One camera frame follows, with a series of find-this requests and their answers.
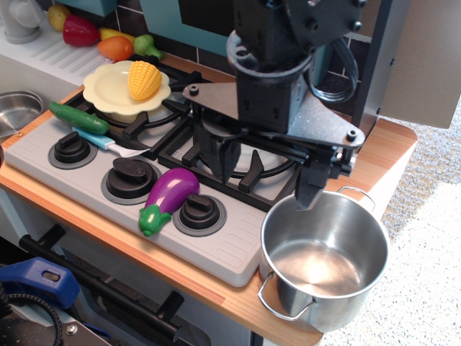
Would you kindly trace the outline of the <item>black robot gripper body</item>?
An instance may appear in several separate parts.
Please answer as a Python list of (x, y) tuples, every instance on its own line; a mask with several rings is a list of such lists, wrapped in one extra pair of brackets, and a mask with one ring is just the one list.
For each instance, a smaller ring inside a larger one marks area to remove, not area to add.
[(194, 105), (198, 123), (233, 128), (237, 141), (301, 164), (322, 156), (330, 161), (329, 179), (348, 175), (364, 134), (325, 107), (349, 99), (357, 87), (357, 63), (347, 44), (331, 43), (344, 63), (349, 83), (339, 92), (325, 92), (314, 84), (315, 51), (291, 58), (282, 54), (277, 64), (258, 58), (237, 33), (227, 44), (228, 60), (236, 73), (233, 83), (190, 84), (183, 95)]

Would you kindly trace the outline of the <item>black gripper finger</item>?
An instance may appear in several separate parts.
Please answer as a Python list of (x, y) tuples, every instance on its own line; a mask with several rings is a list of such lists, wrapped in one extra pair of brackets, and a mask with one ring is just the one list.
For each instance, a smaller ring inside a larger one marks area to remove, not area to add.
[(241, 144), (237, 141), (239, 134), (233, 128), (199, 122), (195, 127), (195, 135), (206, 165), (221, 183), (226, 183), (240, 159)]
[(309, 158), (301, 167), (295, 188), (298, 210), (310, 210), (321, 196), (330, 172), (326, 157)]

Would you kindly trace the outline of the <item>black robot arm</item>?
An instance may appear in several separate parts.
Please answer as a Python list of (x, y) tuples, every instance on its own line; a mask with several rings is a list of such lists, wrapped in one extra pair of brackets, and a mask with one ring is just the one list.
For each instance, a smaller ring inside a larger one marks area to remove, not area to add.
[[(202, 156), (222, 183), (236, 168), (242, 144), (299, 163), (301, 210), (316, 204), (330, 179), (351, 173), (365, 136), (328, 103), (348, 100), (357, 87), (357, 63), (343, 37), (361, 27), (363, 7), (363, 1), (234, 2), (226, 50), (236, 80), (190, 84), (183, 92)], [(314, 87), (315, 54), (324, 45), (344, 62), (344, 91)]]

